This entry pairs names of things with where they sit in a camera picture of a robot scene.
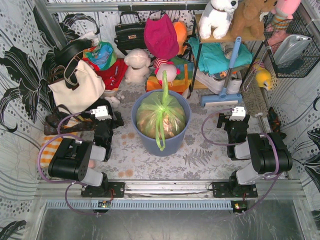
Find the blue floor mop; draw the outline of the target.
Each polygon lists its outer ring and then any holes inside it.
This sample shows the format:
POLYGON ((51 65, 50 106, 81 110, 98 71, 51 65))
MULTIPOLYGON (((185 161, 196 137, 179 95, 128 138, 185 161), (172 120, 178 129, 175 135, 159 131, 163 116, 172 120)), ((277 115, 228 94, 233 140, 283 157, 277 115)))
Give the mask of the blue floor mop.
POLYGON ((202 107, 210 107, 210 106, 231 106, 231 105, 236 105, 240 104, 243 101, 242 95, 240 93, 227 93, 227 87, 229 80, 231 80, 232 76, 232 70, 234 68, 236 59, 237 59, 237 54, 241 45, 242 38, 238 36, 235 39, 234 42, 234 48, 232 51, 232 55, 229 61, 229 68, 227 71, 226 78, 224 80, 224 85, 222 90, 219 92, 218 95, 204 95, 200 98, 200 105, 202 107))

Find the green plastic trash bag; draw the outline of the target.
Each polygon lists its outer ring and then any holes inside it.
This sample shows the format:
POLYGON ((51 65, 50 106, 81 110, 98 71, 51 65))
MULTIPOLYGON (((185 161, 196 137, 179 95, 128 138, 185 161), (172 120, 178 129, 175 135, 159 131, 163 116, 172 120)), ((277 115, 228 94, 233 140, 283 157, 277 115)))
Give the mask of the green plastic trash bag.
POLYGON ((154 139, 163 152, 166 140, 180 134, 187 124, 186 114, 177 98, 170 95, 167 74, 163 72, 162 90, 145 97, 136 112, 137 129, 154 139))

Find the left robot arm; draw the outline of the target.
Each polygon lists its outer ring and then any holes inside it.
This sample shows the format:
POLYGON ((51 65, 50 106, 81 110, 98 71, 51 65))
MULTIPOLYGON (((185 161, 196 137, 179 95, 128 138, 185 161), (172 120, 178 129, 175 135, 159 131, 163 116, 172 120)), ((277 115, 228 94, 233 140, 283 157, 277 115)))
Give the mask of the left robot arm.
POLYGON ((78 112, 65 116, 57 125, 62 140, 48 165, 48 174, 52 178, 80 183, 80 195, 83 198, 122 198, 125 183, 111 182, 106 173, 96 171, 91 166, 92 163, 110 159, 114 129, 124 125, 122 115, 119 111, 112 111, 108 105, 83 111, 83 114, 89 117, 88 121, 81 120, 78 112), (92 141, 67 137, 70 131, 63 132, 62 126, 71 118, 80 123, 72 127, 73 132, 93 130, 92 141))

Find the cream canvas tote bag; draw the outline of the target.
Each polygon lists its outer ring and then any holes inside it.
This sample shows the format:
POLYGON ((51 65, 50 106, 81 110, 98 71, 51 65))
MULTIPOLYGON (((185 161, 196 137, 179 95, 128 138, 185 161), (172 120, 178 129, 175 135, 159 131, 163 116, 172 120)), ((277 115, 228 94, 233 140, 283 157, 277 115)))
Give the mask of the cream canvas tote bag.
POLYGON ((97 101, 105 91, 105 84, 100 76, 80 60, 75 69, 77 85, 68 88, 65 80, 49 84, 55 105, 64 105, 72 114, 85 111, 97 101))

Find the pink case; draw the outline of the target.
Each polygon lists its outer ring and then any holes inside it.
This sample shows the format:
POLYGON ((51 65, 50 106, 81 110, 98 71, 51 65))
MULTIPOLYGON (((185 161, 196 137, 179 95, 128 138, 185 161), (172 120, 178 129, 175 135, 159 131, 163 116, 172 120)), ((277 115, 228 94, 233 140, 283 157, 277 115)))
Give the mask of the pink case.
POLYGON ((95 160, 89 160, 88 167, 93 169, 95 166, 96 166, 96 161, 95 160))

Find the white sneakers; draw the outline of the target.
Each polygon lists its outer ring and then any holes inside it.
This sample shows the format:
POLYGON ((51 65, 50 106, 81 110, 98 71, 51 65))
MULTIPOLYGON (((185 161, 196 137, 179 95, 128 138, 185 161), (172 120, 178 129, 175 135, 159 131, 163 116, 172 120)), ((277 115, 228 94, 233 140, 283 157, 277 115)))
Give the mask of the white sneakers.
MULTIPOLYGON (((219 94, 225 85, 225 80, 227 79, 227 71, 208 75, 198 70, 195 79, 205 85, 214 94, 219 94)), ((241 73, 239 71, 233 72, 231 74, 231 79, 227 83, 226 93, 237 94, 240 91, 241 84, 241 73)))

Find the orange checkered cloth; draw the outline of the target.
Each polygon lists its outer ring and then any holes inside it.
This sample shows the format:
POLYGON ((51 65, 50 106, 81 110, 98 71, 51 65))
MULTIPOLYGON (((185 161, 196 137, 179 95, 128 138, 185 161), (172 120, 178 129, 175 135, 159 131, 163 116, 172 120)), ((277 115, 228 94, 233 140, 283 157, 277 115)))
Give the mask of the orange checkered cloth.
MULTIPOLYGON (((72 132, 70 133, 72 135, 75 135, 77 137, 80 137, 81 133, 79 132, 72 132)), ((55 135, 44 135, 43 136, 43 141, 42 141, 42 145, 41 147, 43 147, 49 140, 51 140, 52 138, 54 138, 55 135)), ((62 142, 62 137, 57 138, 55 140, 53 140, 51 143, 48 144, 48 146, 44 149, 41 158, 40 158, 40 166, 41 168, 47 168, 56 152, 56 150, 58 149, 60 143, 62 142)))

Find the wooden shelf rack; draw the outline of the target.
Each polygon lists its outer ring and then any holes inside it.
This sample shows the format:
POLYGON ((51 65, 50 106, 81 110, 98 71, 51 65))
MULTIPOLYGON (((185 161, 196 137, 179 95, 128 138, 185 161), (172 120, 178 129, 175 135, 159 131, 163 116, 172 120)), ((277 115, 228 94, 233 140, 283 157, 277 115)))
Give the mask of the wooden shelf rack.
MULTIPOLYGON (((233 42, 234 43, 234 49, 236 49, 236 37, 232 35, 232 30, 231 28, 228 29, 226 35, 220 39, 216 39, 213 37, 212 34, 210 34, 210 37, 207 39, 203 39, 200 37, 200 20, 201 20, 202 15, 201 14, 196 14, 195 19, 193 21, 193 29, 192 29, 192 37, 196 38, 199 42, 198 44, 198 50, 195 48, 190 47, 190 53, 189 56, 193 55, 193 60, 194 60, 194 73, 192 76, 192 81, 191 84, 189 85, 189 92, 192 93, 193 90, 196 88, 195 87, 195 82, 196 82, 196 73, 200 71, 199 69, 199 62, 201 59, 201 52, 203 50, 203 45, 207 44, 215 44, 215 43, 229 43, 233 42)), ((248 42, 248 41, 261 41, 261 45, 264 44, 265 41, 265 36, 262 34, 261 36, 254 36, 251 33, 251 28, 250 27, 244 27, 242 32, 240 33, 240 45, 242 42, 248 42)))

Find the colourful folded clothes stack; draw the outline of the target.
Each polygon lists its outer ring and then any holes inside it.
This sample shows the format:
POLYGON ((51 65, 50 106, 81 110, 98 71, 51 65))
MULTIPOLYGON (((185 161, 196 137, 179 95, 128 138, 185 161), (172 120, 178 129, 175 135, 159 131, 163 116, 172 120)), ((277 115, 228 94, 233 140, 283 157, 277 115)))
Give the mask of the colourful folded clothes stack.
POLYGON ((82 59, 100 76, 107 91, 117 91, 124 79, 128 65, 123 58, 118 58, 109 42, 100 41, 83 51, 82 59))

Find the white fluffy plush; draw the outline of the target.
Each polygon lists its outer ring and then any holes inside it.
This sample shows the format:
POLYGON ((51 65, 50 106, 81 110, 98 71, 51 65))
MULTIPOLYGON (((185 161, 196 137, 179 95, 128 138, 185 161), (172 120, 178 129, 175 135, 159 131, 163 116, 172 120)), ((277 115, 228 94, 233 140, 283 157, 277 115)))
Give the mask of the white fluffy plush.
POLYGON ((148 79, 151 64, 147 52, 136 48, 131 50, 124 58, 124 63, 128 66, 124 80, 127 83, 142 84, 148 79))

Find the pink round plush doll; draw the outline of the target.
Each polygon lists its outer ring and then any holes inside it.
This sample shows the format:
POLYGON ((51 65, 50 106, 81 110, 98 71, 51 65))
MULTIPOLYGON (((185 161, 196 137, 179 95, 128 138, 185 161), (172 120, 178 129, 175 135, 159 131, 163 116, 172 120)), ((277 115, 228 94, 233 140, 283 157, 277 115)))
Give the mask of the pink round plush doll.
POLYGON ((180 70, 176 68, 172 61, 167 59, 156 58, 153 66, 155 67, 155 76, 160 85, 163 83, 163 73, 166 72, 167 82, 173 82, 177 75, 180 74, 180 70))

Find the orange plush toy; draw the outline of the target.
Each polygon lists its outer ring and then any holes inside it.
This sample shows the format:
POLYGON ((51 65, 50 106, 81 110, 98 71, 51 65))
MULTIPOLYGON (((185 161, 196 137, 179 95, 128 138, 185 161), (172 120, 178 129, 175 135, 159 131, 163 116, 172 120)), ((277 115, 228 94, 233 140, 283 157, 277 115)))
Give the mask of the orange plush toy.
POLYGON ((176 21, 173 23, 173 27, 176 32, 177 43, 179 47, 178 55, 183 55, 185 50, 187 49, 187 46, 184 45, 184 42, 187 39, 187 33, 188 33, 186 24, 182 21, 176 21))

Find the pink plush toy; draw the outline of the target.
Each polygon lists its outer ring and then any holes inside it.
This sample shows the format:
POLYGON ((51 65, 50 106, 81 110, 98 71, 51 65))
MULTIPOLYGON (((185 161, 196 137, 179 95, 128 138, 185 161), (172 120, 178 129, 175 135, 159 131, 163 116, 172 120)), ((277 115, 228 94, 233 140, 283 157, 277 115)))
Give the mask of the pink plush toy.
POLYGON ((298 9, 301 0, 278 0, 275 7, 271 10, 273 14, 272 25, 292 20, 294 12, 298 9))

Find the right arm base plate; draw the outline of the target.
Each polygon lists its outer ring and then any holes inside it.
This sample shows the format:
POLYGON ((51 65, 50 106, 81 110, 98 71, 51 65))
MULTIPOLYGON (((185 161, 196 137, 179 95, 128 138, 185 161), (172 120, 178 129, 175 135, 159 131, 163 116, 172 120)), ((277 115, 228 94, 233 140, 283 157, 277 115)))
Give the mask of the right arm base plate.
POLYGON ((212 192, 215 198, 257 198, 255 184, 231 186, 228 182, 213 182, 212 192))

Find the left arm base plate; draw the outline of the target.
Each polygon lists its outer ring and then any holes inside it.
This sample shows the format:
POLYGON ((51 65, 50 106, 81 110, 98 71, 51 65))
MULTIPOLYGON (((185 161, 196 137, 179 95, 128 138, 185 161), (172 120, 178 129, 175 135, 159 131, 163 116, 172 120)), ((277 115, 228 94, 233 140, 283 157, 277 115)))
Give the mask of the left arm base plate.
POLYGON ((123 198, 125 182, 108 182, 102 186, 87 186, 81 190, 83 198, 123 198))

